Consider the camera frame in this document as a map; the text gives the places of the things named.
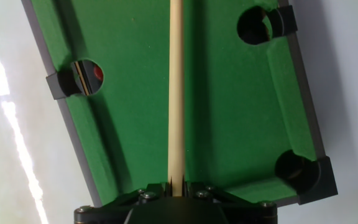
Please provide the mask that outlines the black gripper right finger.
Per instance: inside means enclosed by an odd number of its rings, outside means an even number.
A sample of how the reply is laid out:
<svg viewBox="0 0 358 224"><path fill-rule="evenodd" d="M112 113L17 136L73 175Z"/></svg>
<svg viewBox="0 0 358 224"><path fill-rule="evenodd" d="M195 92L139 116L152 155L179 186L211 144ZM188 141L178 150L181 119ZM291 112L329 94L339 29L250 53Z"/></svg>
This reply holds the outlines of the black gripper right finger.
<svg viewBox="0 0 358 224"><path fill-rule="evenodd" d="M185 212L182 223L277 224L277 204L273 201L252 203L219 187L185 180L182 196L211 205L211 208L196 207Z"/></svg>

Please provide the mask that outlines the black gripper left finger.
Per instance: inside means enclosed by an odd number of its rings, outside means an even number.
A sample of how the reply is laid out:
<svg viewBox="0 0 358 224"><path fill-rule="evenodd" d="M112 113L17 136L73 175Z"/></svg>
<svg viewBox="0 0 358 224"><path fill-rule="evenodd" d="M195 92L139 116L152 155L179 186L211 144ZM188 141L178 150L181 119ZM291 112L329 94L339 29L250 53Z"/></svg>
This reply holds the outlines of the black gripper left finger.
<svg viewBox="0 0 358 224"><path fill-rule="evenodd" d="M74 224L124 224L137 206L171 196L172 186L169 182L148 184L146 188L118 196L102 207L84 205L77 208L74 211Z"/></svg>

